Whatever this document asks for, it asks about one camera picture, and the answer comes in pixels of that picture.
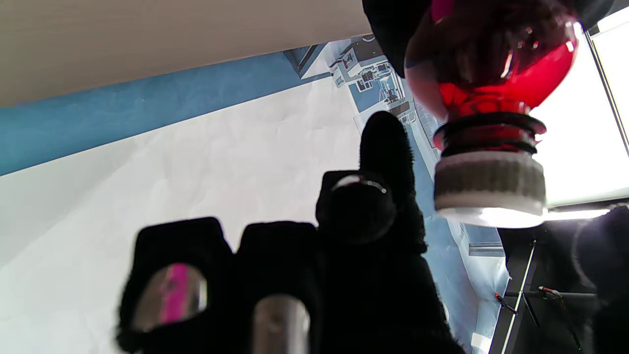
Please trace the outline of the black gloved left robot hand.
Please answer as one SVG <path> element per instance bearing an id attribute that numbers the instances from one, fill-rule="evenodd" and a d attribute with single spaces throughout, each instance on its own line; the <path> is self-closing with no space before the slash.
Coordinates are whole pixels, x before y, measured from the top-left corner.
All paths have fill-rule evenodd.
<path id="1" fill-rule="evenodd" d="M 415 34 L 430 0 L 363 0 L 362 7 L 384 56 L 401 78 L 409 40 Z M 598 24 L 609 11 L 613 0 L 573 0 L 580 24 L 585 30 Z"/>

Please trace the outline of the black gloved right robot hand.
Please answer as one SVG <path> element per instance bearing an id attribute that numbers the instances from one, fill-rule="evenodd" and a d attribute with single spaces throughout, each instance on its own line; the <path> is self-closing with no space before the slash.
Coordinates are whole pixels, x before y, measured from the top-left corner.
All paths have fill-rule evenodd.
<path id="1" fill-rule="evenodd" d="M 318 225 L 250 224 L 231 251 L 214 217 L 137 235 L 116 342 L 129 354 L 250 354 L 297 335 L 309 354 L 462 354 L 423 255 L 403 125 L 373 114 L 360 168 L 324 173 Z"/>

